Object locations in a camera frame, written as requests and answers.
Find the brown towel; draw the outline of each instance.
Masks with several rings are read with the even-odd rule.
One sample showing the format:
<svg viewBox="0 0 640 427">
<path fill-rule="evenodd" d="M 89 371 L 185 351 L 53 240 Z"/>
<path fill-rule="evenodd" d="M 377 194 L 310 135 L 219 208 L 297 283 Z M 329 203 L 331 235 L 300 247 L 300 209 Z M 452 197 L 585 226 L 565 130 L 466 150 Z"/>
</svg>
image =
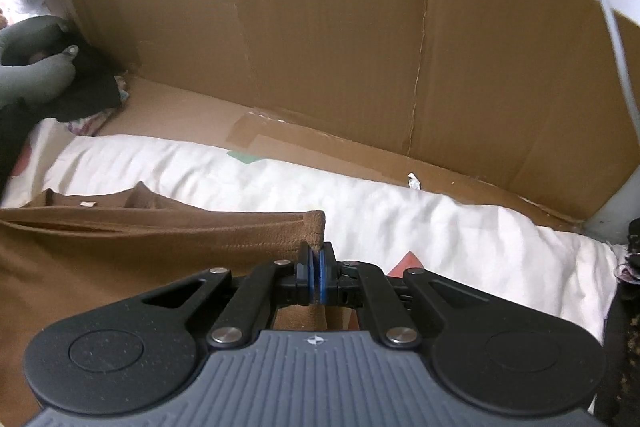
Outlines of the brown towel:
<svg viewBox="0 0 640 427">
<path fill-rule="evenodd" d="M 294 260 L 300 241 L 317 251 L 323 234 L 322 212 L 206 212 L 142 184 L 109 196 L 49 190 L 0 210 L 0 420 L 18 427 L 38 411 L 22 354 L 47 325 L 210 267 L 245 275 Z M 324 330 L 324 310 L 286 308 L 276 327 Z"/>
</svg>

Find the cardboard box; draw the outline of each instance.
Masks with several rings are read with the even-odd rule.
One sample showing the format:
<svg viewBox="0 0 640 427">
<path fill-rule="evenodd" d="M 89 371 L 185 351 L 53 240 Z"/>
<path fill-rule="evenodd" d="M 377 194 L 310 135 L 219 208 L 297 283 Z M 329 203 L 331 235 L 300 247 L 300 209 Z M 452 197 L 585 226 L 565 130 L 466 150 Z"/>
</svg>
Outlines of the cardboard box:
<svg viewBox="0 0 640 427">
<path fill-rule="evenodd" d="M 414 172 L 562 230 L 640 162 L 594 0 L 70 1 L 140 78 L 107 133 L 402 185 Z M 638 49 L 640 28 L 618 21 Z"/>
</svg>

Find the gray gripper base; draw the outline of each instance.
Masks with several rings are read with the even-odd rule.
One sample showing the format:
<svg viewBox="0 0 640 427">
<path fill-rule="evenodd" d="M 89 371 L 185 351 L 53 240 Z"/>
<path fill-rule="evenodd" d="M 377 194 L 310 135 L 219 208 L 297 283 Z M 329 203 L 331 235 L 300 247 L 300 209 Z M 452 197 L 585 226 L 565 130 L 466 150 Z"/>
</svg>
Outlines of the gray gripper base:
<svg viewBox="0 0 640 427">
<path fill-rule="evenodd" d="M 594 427 L 577 410 L 552 419 L 489 415 L 443 391 L 415 353 L 368 331 L 263 331 L 211 356 L 193 384 L 153 410 L 91 419 L 44 410 L 29 427 Z"/>
</svg>

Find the bed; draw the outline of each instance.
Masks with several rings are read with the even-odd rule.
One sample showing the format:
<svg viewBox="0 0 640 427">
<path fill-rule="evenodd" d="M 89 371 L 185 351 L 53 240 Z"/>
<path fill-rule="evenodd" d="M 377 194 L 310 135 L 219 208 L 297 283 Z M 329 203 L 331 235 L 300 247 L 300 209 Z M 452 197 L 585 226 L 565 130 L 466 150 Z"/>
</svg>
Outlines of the bed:
<svg viewBox="0 0 640 427">
<path fill-rule="evenodd" d="M 386 273 L 413 252 L 424 267 L 519 304 L 557 315 L 599 341 L 616 293 L 625 248 L 537 227 L 500 206 L 359 180 L 217 147 L 141 136 L 79 137 L 54 120 L 33 133 L 28 158 L 8 184 L 3 207 L 46 188 L 83 196 L 143 182 L 207 210 L 324 210 L 325 238 L 338 260 Z"/>
</svg>

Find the stuffed animal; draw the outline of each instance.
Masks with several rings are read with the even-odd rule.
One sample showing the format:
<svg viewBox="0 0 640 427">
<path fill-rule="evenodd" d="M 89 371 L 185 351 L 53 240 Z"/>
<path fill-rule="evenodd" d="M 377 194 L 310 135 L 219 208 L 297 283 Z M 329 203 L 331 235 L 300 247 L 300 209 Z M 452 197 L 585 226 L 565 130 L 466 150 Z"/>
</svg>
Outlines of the stuffed animal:
<svg viewBox="0 0 640 427">
<path fill-rule="evenodd" d="M 77 46 L 46 56 L 46 50 L 68 32 L 66 21 L 53 15 L 0 30 L 0 107 L 20 98 L 31 104 L 50 102 L 73 82 Z"/>
</svg>

